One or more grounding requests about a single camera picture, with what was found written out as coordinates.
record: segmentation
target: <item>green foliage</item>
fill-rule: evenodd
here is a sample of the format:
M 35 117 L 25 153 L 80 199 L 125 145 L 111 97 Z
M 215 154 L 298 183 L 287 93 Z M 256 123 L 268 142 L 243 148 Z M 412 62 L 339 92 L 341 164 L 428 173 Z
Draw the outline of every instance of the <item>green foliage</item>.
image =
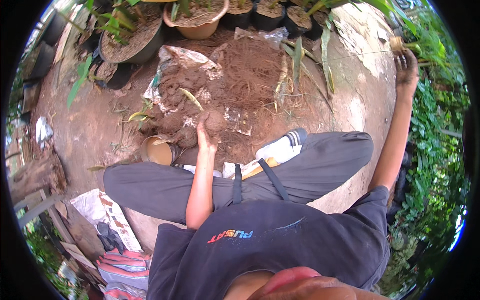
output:
M 449 258 L 456 223 L 464 217 L 469 182 L 464 177 L 462 140 L 443 133 L 462 132 L 463 114 L 470 105 L 463 88 L 465 80 L 452 39 L 438 16 L 421 10 L 412 18 L 416 36 L 406 29 L 408 46 L 418 46 L 420 77 L 413 99 L 409 141 L 415 144 L 413 169 L 407 174 L 411 187 L 398 211 L 393 230 L 405 232 L 410 240 L 428 244 L 415 265 L 405 264 L 392 250 L 391 263 L 379 285 L 393 297 L 417 285 L 419 295 Z
M 75 97 L 77 97 L 78 90 L 80 89 L 80 86 L 82 83 L 84 83 L 85 79 L 87 78 L 88 75 L 88 69 L 90 68 L 90 64 L 92 63 L 92 55 L 89 54 L 86 61 L 82 62 L 78 68 L 78 76 L 80 78 L 73 83 L 72 89 L 70 90 L 70 93 L 68 94 L 67 98 L 67 108 L 70 108 L 70 105 L 72 105 L 72 102 L 75 100 Z
M 407 46 L 418 46 L 416 52 L 421 65 L 429 66 L 430 79 L 436 83 L 462 85 L 465 72 L 451 36 L 440 17 L 431 10 L 418 10 L 415 19 L 416 34 L 406 30 Z
M 24 236 L 38 266 L 59 293 L 68 298 L 73 291 L 77 299 L 87 300 L 88 296 L 80 285 L 73 286 L 67 279 L 57 274 L 62 256 L 55 249 L 48 236 L 42 234 L 41 228 L 32 232 L 24 229 Z

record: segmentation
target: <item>white plastic sack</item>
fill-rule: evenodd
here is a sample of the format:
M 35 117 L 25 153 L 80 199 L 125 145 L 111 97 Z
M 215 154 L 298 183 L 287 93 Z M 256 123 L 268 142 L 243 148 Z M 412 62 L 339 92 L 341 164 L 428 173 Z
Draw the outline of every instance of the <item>white plastic sack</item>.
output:
M 45 117 L 40 117 L 36 121 L 35 133 L 36 142 L 40 144 L 41 148 L 43 148 L 43 142 L 49 140 L 53 135 L 53 130 L 50 125 L 47 124 L 47 119 Z
M 118 232 L 123 244 L 129 251 L 143 252 L 120 205 L 100 189 L 93 189 L 81 194 L 71 199 L 70 202 L 90 224 L 95 226 L 95 229 L 99 222 L 107 223 L 111 229 Z

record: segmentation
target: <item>soil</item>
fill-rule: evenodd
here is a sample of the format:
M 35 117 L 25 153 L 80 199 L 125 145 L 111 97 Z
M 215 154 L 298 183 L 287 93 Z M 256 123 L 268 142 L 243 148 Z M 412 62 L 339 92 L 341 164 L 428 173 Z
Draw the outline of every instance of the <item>soil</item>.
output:
M 194 2 L 190 3 L 190 17 L 187 17 L 185 14 L 181 12 L 179 9 L 177 13 L 177 19 L 175 20 L 174 24 L 180 27 L 197 27 L 204 23 L 210 22 L 213 18 L 218 16 L 218 14 L 222 11 L 223 0 L 211 0 L 211 11 L 208 11 L 207 7 L 197 7 Z M 172 12 L 171 10 L 167 13 L 169 19 L 171 20 Z
M 197 146 L 198 136 L 194 127 L 183 127 L 175 135 L 175 141 L 182 148 L 192 148 Z
M 303 0 L 290 0 L 290 2 L 292 2 L 293 4 L 297 5 L 297 6 L 302 6 L 303 5 Z M 310 8 L 312 7 L 312 3 L 307 3 L 307 5 L 305 5 L 305 7 L 307 8 Z
M 212 110 L 205 120 L 205 130 L 209 137 L 218 137 L 227 128 L 227 121 L 219 111 Z
M 243 7 L 240 9 L 238 8 L 238 0 L 230 0 L 230 6 L 228 7 L 228 13 L 231 14 L 241 14 L 246 13 L 252 10 L 253 2 L 251 0 L 244 0 Z
M 96 71 L 96 77 L 108 82 L 110 79 L 112 79 L 113 74 L 117 71 L 117 68 L 117 63 L 109 63 L 104 61 L 100 67 L 98 67 L 98 70 Z
M 312 15 L 313 19 L 317 21 L 318 24 L 323 25 L 325 24 L 325 20 L 328 19 L 328 14 L 325 12 L 314 12 Z
M 107 60 L 121 62 L 127 60 L 142 50 L 154 37 L 157 32 L 160 23 L 162 22 L 161 11 L 155 4 L 140 4 L 142 14 L 146 20 L 144 25 L 140 22 L 140 19 L 134 22 L 137 27 L 137 31 L 133 33 L 133 36 L 123 36 L 129 44 L 122 45 L 115 41 L 107 31 L 104 31 L 101 38 L 102 54 Z
M 312 28 L 310 17 L 306 17 L 305 11 L 300 6 L 290 6 L 287 8 L 287 15 L 298 26 L 307 29 Z
M 278 18 L 282 16 L 282 5 L 275 4 L 275 6 L 271 9 L 270 5 L 272 5 L 273 0 L 260 0 L 257 4 L 257 13 L 262 14 L 264 16 L 270 18 Z

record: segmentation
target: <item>bush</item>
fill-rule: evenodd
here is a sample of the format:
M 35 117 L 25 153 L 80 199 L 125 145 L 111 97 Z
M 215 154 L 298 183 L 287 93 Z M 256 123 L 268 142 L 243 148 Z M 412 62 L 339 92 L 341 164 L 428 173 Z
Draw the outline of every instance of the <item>bush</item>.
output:
M 470 104 L 465 74 L 451 37 L 429 9 L 412 18 L 417 34 L 405 29 L 408 47 L 419 59 L 420 80 L 413 99 L 408 140 L 415 147 L 408 170 L 410 192 L 398 211 L 392 231 L 405 232 L 416 245 L 427 247 L 415 262 L 411 247 L 391 249 L 391 259 L 379 282 L 385 296 L 417 298 L 441 271 L 466 213 L 469 182 L 462 163 L 463 114 Z

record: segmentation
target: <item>log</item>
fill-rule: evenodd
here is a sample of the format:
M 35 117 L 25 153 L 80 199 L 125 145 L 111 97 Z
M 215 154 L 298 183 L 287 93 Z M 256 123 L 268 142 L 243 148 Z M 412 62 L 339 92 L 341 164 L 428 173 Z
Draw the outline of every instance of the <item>log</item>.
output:
M 66 186 L 67 181 L 60 159 L 53 152 L 41 159 L 32 160 L 9 178 L 12 205 L 45 187 L 57 194 L 63 194 Z

